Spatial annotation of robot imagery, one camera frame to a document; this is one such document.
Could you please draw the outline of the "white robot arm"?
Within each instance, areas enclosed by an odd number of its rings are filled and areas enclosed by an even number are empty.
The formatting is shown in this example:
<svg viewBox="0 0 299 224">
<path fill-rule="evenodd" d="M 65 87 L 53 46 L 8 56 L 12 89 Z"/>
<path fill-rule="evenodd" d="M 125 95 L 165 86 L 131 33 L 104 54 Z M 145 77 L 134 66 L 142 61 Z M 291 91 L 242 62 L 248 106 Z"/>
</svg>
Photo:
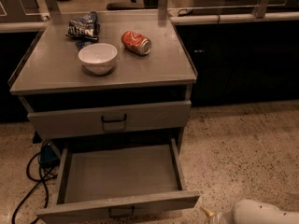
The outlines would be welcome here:
<svg viewBox="0 0 299 224">
<path fill-rule="evenodd" d="M 208 224 L 299 224 L 299 213 L 244 199 L 236 202 L 226 213 L 212 214 Z"/>
</svg>

